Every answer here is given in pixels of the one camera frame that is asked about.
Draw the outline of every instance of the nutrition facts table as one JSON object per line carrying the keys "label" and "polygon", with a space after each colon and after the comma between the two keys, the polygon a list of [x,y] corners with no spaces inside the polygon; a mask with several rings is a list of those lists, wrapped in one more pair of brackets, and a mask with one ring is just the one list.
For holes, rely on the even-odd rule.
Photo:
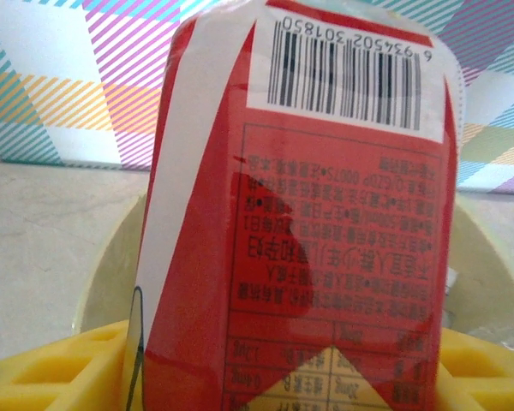
{"label": "nutrition facts table", "polygon": [[255,125],[242,154],[223,410],[422,409],[439,159]]}

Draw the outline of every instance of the red label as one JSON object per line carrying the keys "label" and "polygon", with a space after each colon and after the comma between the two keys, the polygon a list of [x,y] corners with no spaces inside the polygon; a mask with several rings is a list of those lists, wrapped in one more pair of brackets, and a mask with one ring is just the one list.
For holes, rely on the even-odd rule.
{"label": "red label", "polygon": [[252,36],[146,347],[146,409],[252,410],[256,397],[273,411],[384,407],[375,391],[395,410],[432,409],[451,107],[443,145],[245,109]]}

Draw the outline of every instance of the white countertop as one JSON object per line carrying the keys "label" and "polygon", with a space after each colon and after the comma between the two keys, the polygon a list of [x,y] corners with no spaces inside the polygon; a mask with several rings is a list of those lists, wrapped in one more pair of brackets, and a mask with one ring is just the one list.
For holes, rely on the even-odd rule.
{"label": "white countertop", "polygon": [[[148,174],[0,164],[0,358],[71,334],[96,258]],[[464,194],[514,259],[514,196]]]}

